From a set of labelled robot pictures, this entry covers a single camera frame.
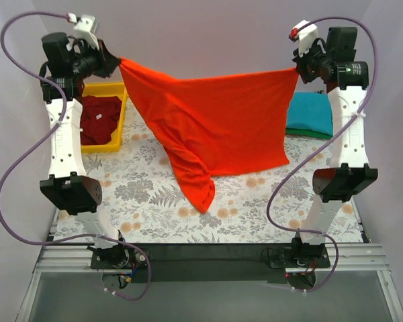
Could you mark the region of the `folded teal t shirt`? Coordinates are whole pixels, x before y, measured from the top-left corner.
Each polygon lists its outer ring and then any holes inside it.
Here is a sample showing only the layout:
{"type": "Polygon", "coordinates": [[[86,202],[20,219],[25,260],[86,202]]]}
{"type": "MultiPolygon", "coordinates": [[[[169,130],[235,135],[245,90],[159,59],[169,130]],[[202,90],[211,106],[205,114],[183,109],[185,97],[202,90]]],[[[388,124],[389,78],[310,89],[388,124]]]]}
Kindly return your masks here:
{"type": "Polygon", "coordinates": [[[328,96],[295,92],[287,112],[286,128],[311,129],[333,135],[332,111],[328,96]]]}

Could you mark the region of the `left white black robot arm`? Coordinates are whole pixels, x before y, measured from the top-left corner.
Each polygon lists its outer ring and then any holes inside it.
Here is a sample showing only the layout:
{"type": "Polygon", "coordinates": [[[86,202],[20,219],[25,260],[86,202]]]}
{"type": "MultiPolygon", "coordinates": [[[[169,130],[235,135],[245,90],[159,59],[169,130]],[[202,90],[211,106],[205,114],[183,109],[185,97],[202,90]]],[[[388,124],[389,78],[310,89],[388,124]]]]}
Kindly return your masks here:
{"type": "Polygon", "coordinates": [[[81,155],[80,120],[84,79],[95,75],[111,76],[120,59],[110,54],[102,40],[96,47],[82,38],[71,38],[64,32],[42,38],[47,61],[40,75],[50,76],[41,82],[43,100],[53,130],[51,164],[48,179],[40,190],[59,210],[66,211],[93,236],[94,258],[114,268],[130,261],[124,238],[100,207],[102,189],[98,180],[87,176],[81,155]]]}

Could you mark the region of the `dark red t shirt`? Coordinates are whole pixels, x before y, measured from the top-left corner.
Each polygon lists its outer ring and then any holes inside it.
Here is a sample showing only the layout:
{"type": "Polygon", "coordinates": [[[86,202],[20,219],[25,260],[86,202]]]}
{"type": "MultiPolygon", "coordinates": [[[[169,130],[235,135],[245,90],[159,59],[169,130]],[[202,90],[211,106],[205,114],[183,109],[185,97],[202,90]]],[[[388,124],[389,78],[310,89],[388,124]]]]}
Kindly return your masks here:
{"type": "Polygon", "coordinates": [[[80,126],[83,146],[104,145],[118,126],[122,101],[119,97],[82,97],[80,126]]]}

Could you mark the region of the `floral patterned table mat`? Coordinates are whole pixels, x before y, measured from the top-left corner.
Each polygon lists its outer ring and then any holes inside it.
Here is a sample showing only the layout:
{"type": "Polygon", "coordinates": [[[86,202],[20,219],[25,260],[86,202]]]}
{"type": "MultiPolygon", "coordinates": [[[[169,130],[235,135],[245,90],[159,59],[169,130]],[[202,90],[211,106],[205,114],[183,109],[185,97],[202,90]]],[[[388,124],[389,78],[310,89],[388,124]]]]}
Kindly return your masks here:
{"type": "Polygon", "coordinates": [[[169,159],[131,102],[119,152],[86,154],[87,174],[103,190],[102,207],[126,241],[177,243],[287,243],[313,200],[312,174],[329,165],[322,140],[285,139],[289,164],[215,179],[207,213],[184,197],[169,159]]]}

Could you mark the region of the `yellow plastic bin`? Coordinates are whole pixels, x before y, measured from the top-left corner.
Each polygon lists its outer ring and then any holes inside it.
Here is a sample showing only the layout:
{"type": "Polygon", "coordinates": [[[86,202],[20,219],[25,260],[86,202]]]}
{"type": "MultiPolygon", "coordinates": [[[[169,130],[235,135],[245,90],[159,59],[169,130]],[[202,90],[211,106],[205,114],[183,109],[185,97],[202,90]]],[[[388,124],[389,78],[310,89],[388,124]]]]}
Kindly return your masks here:
{"type": "Polygon", "coordinates": [[[81,116],[82,153],[120,150],[127,98],[124,83],[85,85],[81,116]]]}

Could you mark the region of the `orange t shirt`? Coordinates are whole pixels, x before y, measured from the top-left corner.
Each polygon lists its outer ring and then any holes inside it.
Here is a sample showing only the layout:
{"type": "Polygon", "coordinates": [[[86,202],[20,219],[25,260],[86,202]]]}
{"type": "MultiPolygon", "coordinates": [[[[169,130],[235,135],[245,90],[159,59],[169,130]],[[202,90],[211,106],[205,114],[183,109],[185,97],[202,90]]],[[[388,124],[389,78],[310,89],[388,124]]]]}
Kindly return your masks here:
{"type": "Polygon", "coordinates": [[[298,81],[294,69],[176,79],[122,59],[120,72],[183,194],[200,213],[214,200],[214,177],[288,163],[284,141],[298,81]]]}

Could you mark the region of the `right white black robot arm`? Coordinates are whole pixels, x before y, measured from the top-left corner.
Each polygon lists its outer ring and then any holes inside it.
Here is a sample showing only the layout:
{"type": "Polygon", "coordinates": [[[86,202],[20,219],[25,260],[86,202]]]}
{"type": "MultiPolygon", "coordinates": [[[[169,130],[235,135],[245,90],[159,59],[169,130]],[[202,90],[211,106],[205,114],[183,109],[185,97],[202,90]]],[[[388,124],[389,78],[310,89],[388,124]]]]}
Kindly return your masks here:
{"type": "Polygon", "coordinates": [[[293,61],[303,82],[320,78],[326,85],[334,141],[330,166],[313,174],[314,200],[286,256],[297,266],[327,268],[330,262],[324,234],[343,204],[378,178],[365,151],[365,114],[361,108],[369,86],[369,69],[366,62],[355,60],[355,27],[332,27],[323,40],[316,25],[303,20],[289,36],[298,42],[293,61]]]}

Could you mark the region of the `folded green t shirt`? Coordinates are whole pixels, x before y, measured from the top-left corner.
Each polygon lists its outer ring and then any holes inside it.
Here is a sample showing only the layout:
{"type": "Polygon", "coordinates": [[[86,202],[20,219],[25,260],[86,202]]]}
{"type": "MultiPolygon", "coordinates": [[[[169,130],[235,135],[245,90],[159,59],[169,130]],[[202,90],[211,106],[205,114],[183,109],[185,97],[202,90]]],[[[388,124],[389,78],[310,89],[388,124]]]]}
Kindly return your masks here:
{"type": "Polygon", "coordinates": [[[332,137],[332,135],[321,133],[318,131],[313,131],[311,129],[286,128],[285,133],[290,136],[303,136],[308,138],[316,138],[319,140],[329,140],[332,137]]]}

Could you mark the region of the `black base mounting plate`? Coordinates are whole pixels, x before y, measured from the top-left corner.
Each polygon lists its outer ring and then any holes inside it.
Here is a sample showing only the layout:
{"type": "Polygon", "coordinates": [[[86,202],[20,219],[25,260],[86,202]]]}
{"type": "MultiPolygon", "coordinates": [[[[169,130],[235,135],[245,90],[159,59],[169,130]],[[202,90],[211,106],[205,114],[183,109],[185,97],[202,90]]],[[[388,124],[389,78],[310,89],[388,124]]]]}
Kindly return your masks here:
{"type": "Polygon", "coordinates": [[[324,244],[136,244],[108,249],[90,246],[94,270],[128,272],[133,283],[256,281],[286,282],[288,268],[310,273],[329,268],[324,244]]]}

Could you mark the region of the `aluminium frame rail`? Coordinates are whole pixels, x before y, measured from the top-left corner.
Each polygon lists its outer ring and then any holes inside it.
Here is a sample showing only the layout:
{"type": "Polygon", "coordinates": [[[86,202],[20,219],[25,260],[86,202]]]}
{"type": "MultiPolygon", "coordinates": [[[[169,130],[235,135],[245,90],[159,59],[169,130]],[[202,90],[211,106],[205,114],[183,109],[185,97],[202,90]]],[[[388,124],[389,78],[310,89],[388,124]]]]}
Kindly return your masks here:
{"type": "Polygon", "coordinates": [[[84,245],[44,248],[18,321],[403,321],[377,244],[327,246],[299,276],[275,244],[148,244],[152,270],[93,265],[84,245]]]}

